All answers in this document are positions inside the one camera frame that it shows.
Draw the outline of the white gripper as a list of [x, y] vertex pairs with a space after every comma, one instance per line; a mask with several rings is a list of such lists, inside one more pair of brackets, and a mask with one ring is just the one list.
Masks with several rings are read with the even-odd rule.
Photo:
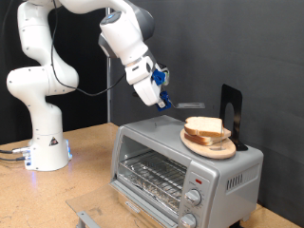
[[134, 84], [133, 87], [146, 105], [158, 104], [159, 108], [166, 107], [165, 101], [160, 98], [161, 87], [151, 77], [142, 79]]

